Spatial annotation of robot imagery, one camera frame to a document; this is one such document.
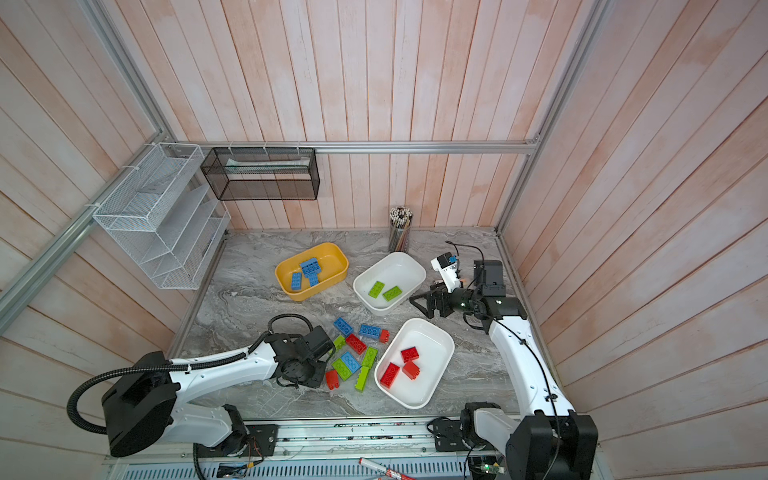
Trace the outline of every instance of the plastic tray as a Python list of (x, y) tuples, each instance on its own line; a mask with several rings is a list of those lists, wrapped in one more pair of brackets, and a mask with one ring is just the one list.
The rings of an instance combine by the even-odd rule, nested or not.
[[(291, 276), (296, 272), (301, 273), (299, 263), (306, 262), (310, 258), (317, 258), (317, 263), (320, 265), (320, 273), (317, 274), (319, 283), (315, 286), (310, 286), (310, 281), (302, 275), (301, 290), (294, 292), (291, 289)], [(309, 250), (304, 250), (288, 260), (283, 260), (275, 269), (275, 276), (283, 292), (291, 300), (301, 302), (310, 298), (315, 293), (322, 292), (329, 286), (336, 285), (344, 280), (348, 269), (349, 260), (346, 259), (346, 255), (344, 255), (339, 246), (335, 243), (326, 242), (316, 245)]]
[[(362, 303), (374, 315), (384, 316), (415, 292), (427, 277), (424, 267), (403, 252), (390, 253), (374, 266), (355, 278), (353, 289)], [(373, 298), (368, 292), (376, 282), (384, 283), (379, 296)], [(392, 301), (384, 298), (384, 292), (399, 286), (402, 293)]]
[[(414, 380), (408, 378), (402, 370), (395, 377), (392, 388), (386, 388), (380, 379), (390, 362), (402, 368), (400, 350), (416, 347), (419, 359), (414, 363), (421, 369)], [(389, 348), (376, 365), (376, 385), (386, 395), (392, 397), (407, 409), (417, 410), (425, 406), (440, 383), (442, 374), (453, 356), (453, 338), (445, 330), (420, 318), (405, 322), (389, 344)]]

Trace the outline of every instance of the red building block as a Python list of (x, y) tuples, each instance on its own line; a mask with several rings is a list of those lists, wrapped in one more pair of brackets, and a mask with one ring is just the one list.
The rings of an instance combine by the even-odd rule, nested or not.
[(419, 370), (419, 367), (416, 366), (414, 362), (406, 362), (406, 364), (402, 366), (402, 372), (411, 380), (415, 380), (416, 377), (419, 376), (421, 370)]
[(392, 382), (395, 381), (395, 377), (397, 377), (397, 373), (399, 371), (400, 371), (400, 367), (390, 362), (389, 366), (386, 367), (386, 371), (384, 372), (384, 375), (381, 378), (381, 384), (384, 385), (386, 388), (392, 387)]
[(326, 372), (326, 383), (328, 383), (328, 390), (339, 388), (339, 374), (336, 373), (336, 370)]
[(402, 355), (403, 362), (412, 362), (413, 360), (419, 359), (419, 351), (416, 350), (416, 347), (414, 346), (409, 349), (402, 350), (400, 355)]
[(362, 355), (368, 348), (368, 346), (363, 343), (361, 339), (357, 338), (354, 333), (350, 333), (349, 336), (346, 337), (346, 344), (349, 345), (349, 348), (355, 350), (358, 355)]

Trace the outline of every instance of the green building block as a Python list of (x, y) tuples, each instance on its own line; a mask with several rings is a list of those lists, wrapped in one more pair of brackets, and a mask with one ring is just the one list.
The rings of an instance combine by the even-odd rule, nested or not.
[(379, 354), (379, 351), (372, 346), (368, 347), (366, 349), (366, 355), (362, 358), (362, 362), (360, 365), (368, 367), (369, 369), (373, 368), (373, 363), (376, 361), (376, 355)]
[(384, 289), (384, 284), (381, 282), (376, 282), (373, 284), (373, 288), (371, 289), (371, 291), (368, 292), (368, 295), (372, 296), (373, 298), (376, 298), (377, 296), (379, 296), (379, 294), (382, 292), (383, 289)]
[(387, 302), (391, 302), (393, 298), (398, 296), (400, 293), (402, 293), (402, 290), (400, 290), (399, 286), (394, 286), (391, 289), (384, 292), (384, 298)]
[(333, 345), (336, 346), (336, 353), (341, 352), (341, 349), (346, 345), (346, 339), (344, 335), (339, 335), (333, 340)]
[(331, 365), (333, 365), (333, 369), (339, 374), (341, 380), (346, 381), (352, 376), (352, 370), (350, 370), (341, 359), (336, 359)]
[(355, 390), (358, 392), (362, 392), (366, 389), (366, 381), (368, 380), (368, 372), (370, 372), (371, 369), (367, 366), (364, 366), (360, 369), (360, 375), (357, 377), (357, 383), (355, 384)]

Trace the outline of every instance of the cup of pencils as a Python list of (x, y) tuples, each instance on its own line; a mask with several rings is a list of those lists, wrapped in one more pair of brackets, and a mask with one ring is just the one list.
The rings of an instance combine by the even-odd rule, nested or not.
[(408, 233), (411, 231), (413, 212), (406, 207), (393, 207), (389, 211), (389, 252), (408, 251)]

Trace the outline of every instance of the white wire mesh basket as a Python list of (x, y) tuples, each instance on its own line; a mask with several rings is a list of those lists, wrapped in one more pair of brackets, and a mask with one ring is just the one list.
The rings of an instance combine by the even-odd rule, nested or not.
[(155, 145), (96, 210), (94, 219), (105, 230), (156, 231), (202, 163), (199, 145)]

